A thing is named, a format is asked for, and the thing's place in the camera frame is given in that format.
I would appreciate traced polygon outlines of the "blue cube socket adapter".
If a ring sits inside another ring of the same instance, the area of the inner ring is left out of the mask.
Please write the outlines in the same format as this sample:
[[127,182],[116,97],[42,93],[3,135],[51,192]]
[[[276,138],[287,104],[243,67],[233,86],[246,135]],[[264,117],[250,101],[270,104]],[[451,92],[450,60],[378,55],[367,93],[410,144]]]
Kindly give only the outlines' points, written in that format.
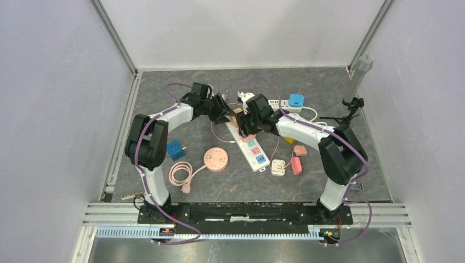
[[177,161],[186,155],[184,147],[181,145],[179,140],[173,140],[167,144],[167,154],[170,156],[172,161]]

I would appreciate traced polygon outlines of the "yellow cube adapter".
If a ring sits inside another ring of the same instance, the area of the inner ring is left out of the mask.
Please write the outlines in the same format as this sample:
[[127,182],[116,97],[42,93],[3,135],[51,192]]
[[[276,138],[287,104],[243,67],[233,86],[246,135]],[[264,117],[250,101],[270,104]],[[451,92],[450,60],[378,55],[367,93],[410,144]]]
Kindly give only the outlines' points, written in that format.
[[293,138],[284,137],[284,139],[285,139],[289,144],[293,144],[293,143],[295,142],[295,139],[293,139]]

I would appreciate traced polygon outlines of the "white usb charger plug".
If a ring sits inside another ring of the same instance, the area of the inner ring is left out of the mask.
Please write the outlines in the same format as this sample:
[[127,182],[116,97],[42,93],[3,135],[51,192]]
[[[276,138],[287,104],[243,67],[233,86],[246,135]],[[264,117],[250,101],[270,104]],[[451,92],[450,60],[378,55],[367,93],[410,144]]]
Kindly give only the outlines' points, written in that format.
[[270,163],[271,174],[275,176],[284,176],[286,173],[286,162],[281,159],[273,159]]

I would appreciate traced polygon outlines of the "beige cube adapter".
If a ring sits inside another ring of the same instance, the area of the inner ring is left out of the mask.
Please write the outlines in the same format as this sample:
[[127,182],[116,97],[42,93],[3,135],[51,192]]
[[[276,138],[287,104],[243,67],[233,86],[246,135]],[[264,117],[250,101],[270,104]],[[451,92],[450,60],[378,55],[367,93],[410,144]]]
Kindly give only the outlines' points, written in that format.
[[237,115],[241,112],[243,112],[243,110],[241,108],[236,108],[234,109],[234,112],[235,114],[233,116],[230,117],[230,121],[232,123],[232,125],[235,127],[235,128],[238,128],[239,125],[238,125],[238,122],[237,122]]

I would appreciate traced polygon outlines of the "pink plug adapter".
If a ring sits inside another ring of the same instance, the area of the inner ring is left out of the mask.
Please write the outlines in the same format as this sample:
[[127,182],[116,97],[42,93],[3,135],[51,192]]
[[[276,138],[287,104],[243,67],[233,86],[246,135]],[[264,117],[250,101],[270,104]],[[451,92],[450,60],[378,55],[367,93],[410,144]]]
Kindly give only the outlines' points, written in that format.
[[291,159],[290,166],[292,168],[293,175],[299,175],[303,170],[300,158],[298,156]]

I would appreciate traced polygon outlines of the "pink cube adapter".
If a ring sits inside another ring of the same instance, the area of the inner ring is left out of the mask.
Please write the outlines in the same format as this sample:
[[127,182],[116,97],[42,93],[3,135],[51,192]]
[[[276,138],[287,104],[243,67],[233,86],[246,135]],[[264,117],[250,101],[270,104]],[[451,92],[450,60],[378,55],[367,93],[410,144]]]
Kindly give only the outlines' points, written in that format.
[[256,134],[253,134],[253,135],[249,135],[249,136],[247,136],[245,138],[241,138],[241,140],[242,140],[243,143],[247,143],[247,142],[249,142],[251,140],[254,140],[255,138],[256,138]]

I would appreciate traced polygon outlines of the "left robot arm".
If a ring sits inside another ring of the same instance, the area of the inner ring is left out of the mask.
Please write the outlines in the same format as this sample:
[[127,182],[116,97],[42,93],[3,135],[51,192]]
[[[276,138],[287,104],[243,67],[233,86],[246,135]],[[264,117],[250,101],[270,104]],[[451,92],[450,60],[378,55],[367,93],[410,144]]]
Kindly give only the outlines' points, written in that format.
[[207,116],[214,124],[228,121],[236,113],[213,88],[198,82],[175,104],[154,115],[138,114],[133,118],[124,154],[138,171],[145,190],[145,200],[152,206],[151,216],[159,223],[172,217],[171,201],[165,186],[162,164],[167,154],[168,134],[178,126]]

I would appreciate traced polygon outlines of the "small salmon charger plug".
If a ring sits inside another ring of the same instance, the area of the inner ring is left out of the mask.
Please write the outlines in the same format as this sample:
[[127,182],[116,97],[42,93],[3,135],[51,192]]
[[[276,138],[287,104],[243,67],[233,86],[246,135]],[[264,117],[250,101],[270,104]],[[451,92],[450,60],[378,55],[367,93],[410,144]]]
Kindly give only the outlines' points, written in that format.
[[295,153],[296,156],[305,156],[308,154],[307,149],[303,145],[294,146],[293,152]]

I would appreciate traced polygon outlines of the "pink round socket base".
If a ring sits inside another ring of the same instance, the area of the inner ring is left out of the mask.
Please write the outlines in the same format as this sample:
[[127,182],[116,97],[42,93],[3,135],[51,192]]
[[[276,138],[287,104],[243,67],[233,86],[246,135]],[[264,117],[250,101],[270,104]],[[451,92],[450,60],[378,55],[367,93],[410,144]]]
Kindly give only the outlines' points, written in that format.
[[205,167],[214,173],[220,172],[228,165],[229,157],[226,151],[219,147],[210,148],[203,157]]

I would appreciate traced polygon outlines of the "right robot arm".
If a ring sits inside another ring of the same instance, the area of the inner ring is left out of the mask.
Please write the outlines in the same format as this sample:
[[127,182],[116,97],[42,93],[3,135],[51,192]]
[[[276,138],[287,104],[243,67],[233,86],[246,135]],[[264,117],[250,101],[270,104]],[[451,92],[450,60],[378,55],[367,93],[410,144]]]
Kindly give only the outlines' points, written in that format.
[[323,126],[292,117],[282,109],[273,110],[262,94],[239,92],[238,101],[243,104],[243,112],[236,116],[240,135],[265,132],[318,150],[328,179],[316,214],[324,224],[332,223],[339,216],[349,183],[367,166],[367,154],[350,126]]

